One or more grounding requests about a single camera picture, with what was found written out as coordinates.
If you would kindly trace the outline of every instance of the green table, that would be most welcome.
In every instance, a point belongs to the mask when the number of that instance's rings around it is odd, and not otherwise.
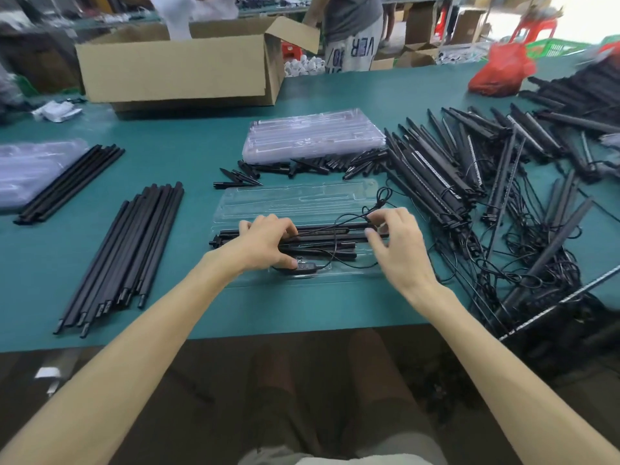
[[[538,75],[570,74],[574,62],[570,57],[544,59]],[[89,144],[116,143],[127,153],[44,224],[18,227],[12,216],[0,216],[0,351],[104,345],[139,316],[135,307],[114,313],[85,340],[75,332],[51,333],[120,203],[151,183],[180,180],[186,192],[150,301],[180,281],[209,249],[213,211],[222,194],[213,189],[212,182],[222,179],[220,167],[235,166],[251,120],[359,107],[380,128],[395,129],[406,116],[426,123],[427,108],[438,113],[442,106],[476,105],[488,111],[494,105],[508,111],[509,98],[466,93],[478,68],[479,64],[466,64],[287,78],[274,107],[214,110],[200,117],[119,120],[108,105],[86,105],[80,117],[64,124],[35,123],[24,117],[4,126],[0,129],[3,143],[83,138]],[[534,107],[518,102],[526,109]],[[529,165],[528,171],[539,195],[546,199],[550,182],[558,177],[554,167]],[[286,177],[268,174],[262,181],[266,185],[288,183]],[[319,181],[325,178],[302,174],[294,182]],[[620,187],[612,179],[587,189],[609,210],[620,213]],[[392,201],[405,204],[401,199],[395,196]],[[577,256],[583,281],[589,281],[618,264],[620,224],[593,209],[582,227],[583,235],[571,240],[568,248]],[[451,287],[467,301],[458,285]],[[620,288],[610,282],[595,293],[614,306]],[[382,277],[307,285],[281,282],[225,289],[191,338],[423,322]]]

